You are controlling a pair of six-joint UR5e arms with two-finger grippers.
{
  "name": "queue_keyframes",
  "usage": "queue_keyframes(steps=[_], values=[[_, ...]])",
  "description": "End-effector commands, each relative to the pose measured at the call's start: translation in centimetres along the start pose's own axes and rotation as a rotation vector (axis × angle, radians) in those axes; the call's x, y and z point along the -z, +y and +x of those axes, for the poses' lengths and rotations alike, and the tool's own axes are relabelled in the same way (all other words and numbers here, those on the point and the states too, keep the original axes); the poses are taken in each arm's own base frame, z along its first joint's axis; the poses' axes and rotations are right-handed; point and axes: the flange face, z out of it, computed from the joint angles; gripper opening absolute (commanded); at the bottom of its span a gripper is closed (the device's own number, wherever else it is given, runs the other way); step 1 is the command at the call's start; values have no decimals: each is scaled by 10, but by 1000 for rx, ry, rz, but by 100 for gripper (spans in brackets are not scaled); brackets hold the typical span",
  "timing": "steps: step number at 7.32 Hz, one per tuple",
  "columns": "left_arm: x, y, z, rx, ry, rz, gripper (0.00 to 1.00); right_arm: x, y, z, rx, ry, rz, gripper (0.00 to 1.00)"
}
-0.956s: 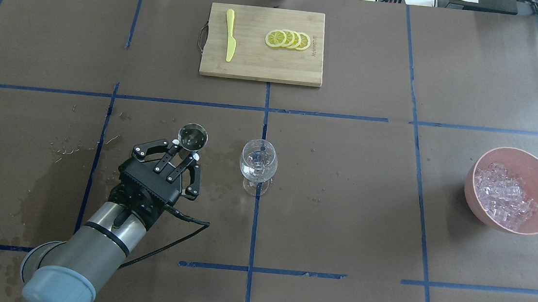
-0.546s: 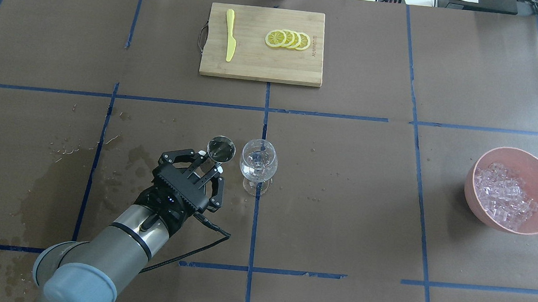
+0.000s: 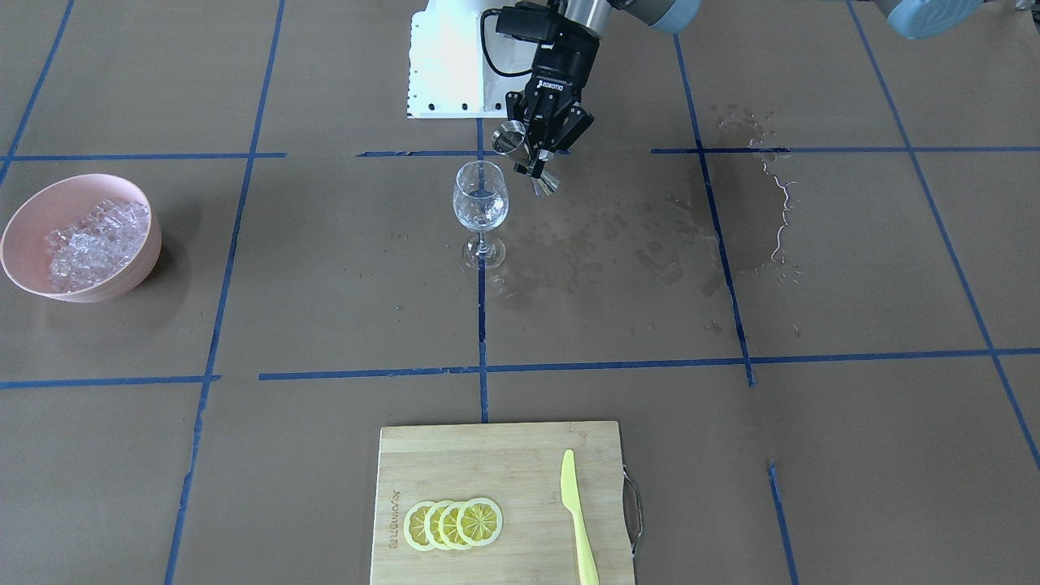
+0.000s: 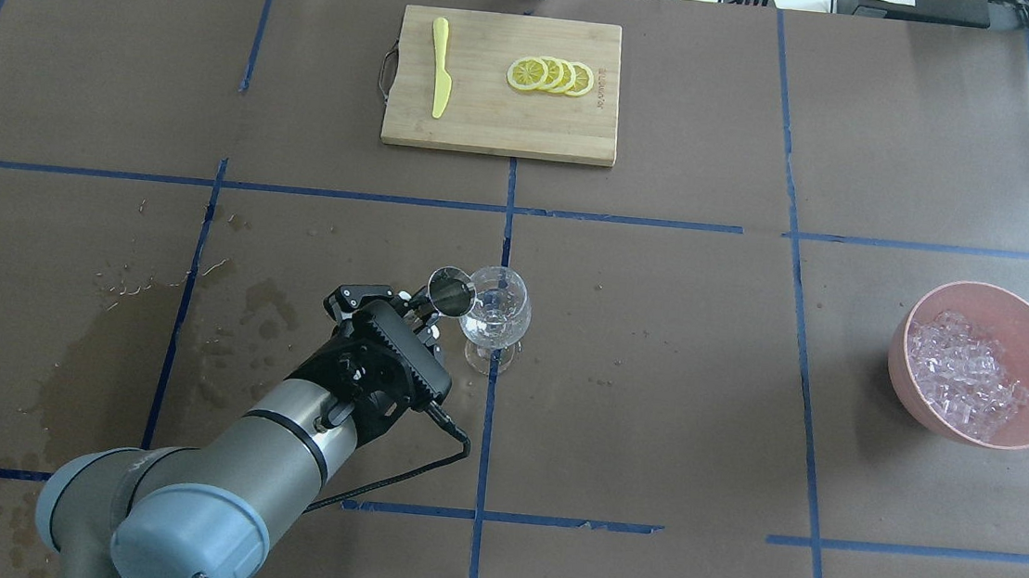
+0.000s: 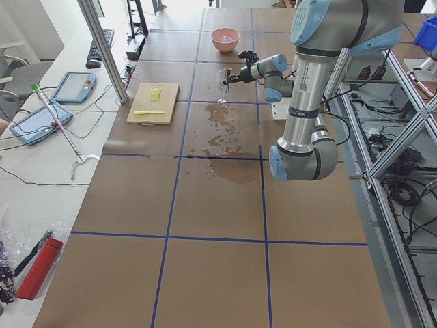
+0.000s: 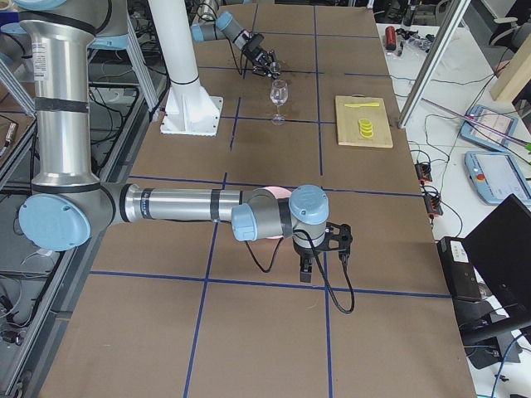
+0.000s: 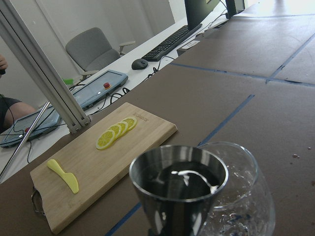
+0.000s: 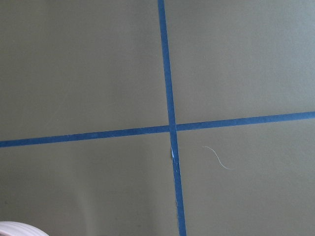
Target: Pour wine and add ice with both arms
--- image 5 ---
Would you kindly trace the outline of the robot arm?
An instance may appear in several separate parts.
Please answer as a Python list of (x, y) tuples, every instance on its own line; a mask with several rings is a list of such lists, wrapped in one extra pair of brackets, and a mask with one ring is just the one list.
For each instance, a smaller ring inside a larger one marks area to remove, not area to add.
[(335, 141), (320, 116), (320, 105), (333, 62), (343, 48), (351, 55), (383, 51), (401, 38), (403, 1), (302, 1), (291, 27), (296, 76), (282, 73), (283, 54), (257, 61), (250, 57), (239, 74), (224, 85), (264, 81), (264, 98), (277, 103), (289, 98), (285, 130), (269, 150), (270, 171), (277, 180), (321, 180), (338, 159)]

